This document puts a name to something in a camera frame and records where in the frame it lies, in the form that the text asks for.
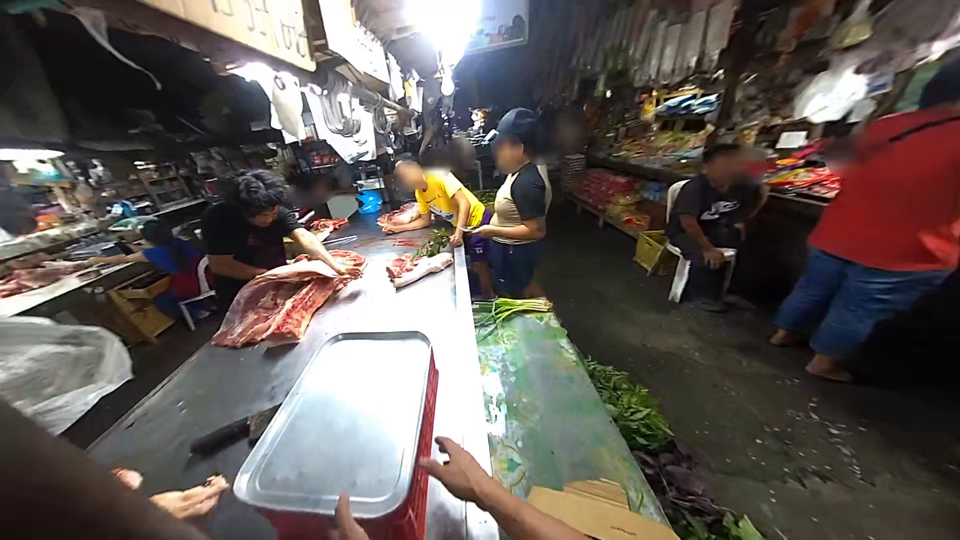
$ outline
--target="black knife handle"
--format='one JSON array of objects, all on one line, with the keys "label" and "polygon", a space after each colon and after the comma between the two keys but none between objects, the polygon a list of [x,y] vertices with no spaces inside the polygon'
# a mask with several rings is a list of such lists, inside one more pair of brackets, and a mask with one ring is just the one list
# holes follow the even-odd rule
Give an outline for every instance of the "black knife handle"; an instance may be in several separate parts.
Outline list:
[{"label": "black knife handle", "polygon": [[233,424],[223,426],[190,443],[190,453],[212,454],[226,446],[226,444],[246,437],[249,433],[250,425],[247,423],[247,419],[237,420]]}]

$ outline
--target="aluminum tray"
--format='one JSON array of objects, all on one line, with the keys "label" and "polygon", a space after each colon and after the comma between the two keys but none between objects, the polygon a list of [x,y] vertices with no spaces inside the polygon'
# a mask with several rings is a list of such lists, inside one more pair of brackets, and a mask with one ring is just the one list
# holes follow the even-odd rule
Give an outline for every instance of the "aluminum tray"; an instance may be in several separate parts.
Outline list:
[{"label": "aluminum tray", "polygon": [[237,474],[241,501],[333,515],[349,493],[358,518],[406,499],[430,365],[418,331],[341,333],[304,368]]}]

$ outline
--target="shorts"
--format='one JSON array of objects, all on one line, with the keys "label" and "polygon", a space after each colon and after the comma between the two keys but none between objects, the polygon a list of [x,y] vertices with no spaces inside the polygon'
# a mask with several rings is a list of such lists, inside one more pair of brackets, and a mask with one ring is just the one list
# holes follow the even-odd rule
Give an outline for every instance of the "shorts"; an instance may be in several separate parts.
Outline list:
[{"label": "shorts", "polygon": [[780,305],[774,325],[794,332],[815,329],[810,348],[844,358],[857,351],[876,323],[910,309],[950,272],[881,270],[810,246],[804,274]]},{"label": "shorts", "polygon": [[534,271],[540,264],[539,241],[529,244],[490,242],[490,264],[493,267],[493,286],[497,292],[517,297],[534,280]]},{"label": "shorts", "polygon": [[[490,225],[492,218],[493,215],[490,211],[484,210],[480,225]],[[467,257],[470,257],[470,264],[474,262],[489,262],[488,251],[490,250],[491,242],[492,240],[489,238],[484,238],[478,234],[466,234],[464,236],[464,250],[467,252]]]}]

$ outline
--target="plastic chair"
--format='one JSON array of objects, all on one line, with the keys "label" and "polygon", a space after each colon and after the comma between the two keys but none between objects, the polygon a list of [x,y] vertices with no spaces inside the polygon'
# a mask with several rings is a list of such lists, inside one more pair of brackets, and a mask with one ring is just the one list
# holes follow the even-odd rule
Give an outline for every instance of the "plastic chair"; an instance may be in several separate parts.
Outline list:
[{"label": "plastic chair", "polygon": [[[690,180],[682,180],[674,183],[666,190],[666,221],[670,221],[670,212],[673,210],[673,204],[680,195],[680,190]],[[723,253],[727,261],[727,273],[724,276],[722,294],[727,294],[727,288],[730,287],[730,280],[733,277],[733,267],[736,265],[736,250],[734,248],[718,248]],[[673,284],[670,285],[670,295],[667,297],[671,302],[679,302],[680,297],[684,295],[686,282],[690,279],[690,261],[680,253],[680,248],[667,241],[664,251],[676,255],[680,260],[677,262],[677,271],[673,275]]]},{"label": "plastic chair", "polygon": [[200,294],[180,302],[180,313],[183,313],[183,321],[186,323],[186,327],[190,329],[190,331],[196,330],[197,325],[193,323],[193,317],[190,316],[190,310],[187,309],[187,305],[217,294],[217,291],[210,289],[210,283],[206,281],[206,266],[209,263],[210,259],[204,255],[204,257],[200,259],[200,264],[197,265],[197,280],[200,282]]}]

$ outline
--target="woman in blue shirt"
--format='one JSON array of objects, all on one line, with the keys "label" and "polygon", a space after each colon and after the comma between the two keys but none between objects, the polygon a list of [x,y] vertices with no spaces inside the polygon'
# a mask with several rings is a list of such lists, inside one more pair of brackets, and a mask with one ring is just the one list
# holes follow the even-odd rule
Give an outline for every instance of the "woman in blue shirt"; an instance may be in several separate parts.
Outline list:
[{"label": "woman in blue shirt", "polygon": [[200,264],[200,259],[203,256],[190,245],[190,242],[175,237],[170,227],[160,220],[151,220],[144,223],[140,233],[145,240],[150,242],[151,247],[130,255],[93,257],[89,258],[87,262],[90,264],[101,262],[107,264],[150,262],[154,264],[165,274],[169,274],[171,278],[170,286],[154,298],[154,303],[161,311],[176,318],[179,315],[179,301],[200,294],[197,265]]}]

